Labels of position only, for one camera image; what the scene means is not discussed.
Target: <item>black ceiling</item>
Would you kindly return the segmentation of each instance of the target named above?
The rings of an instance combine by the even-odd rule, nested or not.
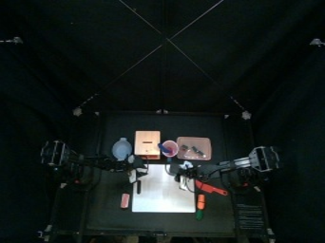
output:
[[[68,109],[254,112],[323,36],[323,7],[322,0],[2,1],[0,39],[24,41],[0,46],[12,55],[5,69],[34,76]]]

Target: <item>red object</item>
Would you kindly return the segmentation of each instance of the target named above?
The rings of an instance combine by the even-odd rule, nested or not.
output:
[[[128,208],[129,194],[121,194],[120,209]]]
[[[219,189],[219,188],[216,188],[216,187],[200,182],[199,180],[195,180],[195,185],[202,191],[204,191],[207,193],[218,193],[218,194],[220,194],[223,196],[228,195],[227,191],[224,191],[224,190],[222,190],[222,189]]]
[[[203,210],[206,206],[206,196],[203,194],[198,195],[198,209]]]

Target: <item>green object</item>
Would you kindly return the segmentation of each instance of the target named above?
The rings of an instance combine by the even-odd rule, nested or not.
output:
[[[196,211],[196,220],[202,220],[203,218],[203,210]]]

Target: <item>cardboard box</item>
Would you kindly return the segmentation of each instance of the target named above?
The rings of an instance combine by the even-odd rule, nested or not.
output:
[[[160,131],[136,131],[135,155],[143,159],[160,159]]]

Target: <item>tray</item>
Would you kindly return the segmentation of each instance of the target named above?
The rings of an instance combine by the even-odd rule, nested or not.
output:
[[[179,146],[177,159],[185,160],[210,160],[211,142],[208,138],[179,137],[176,139]]]

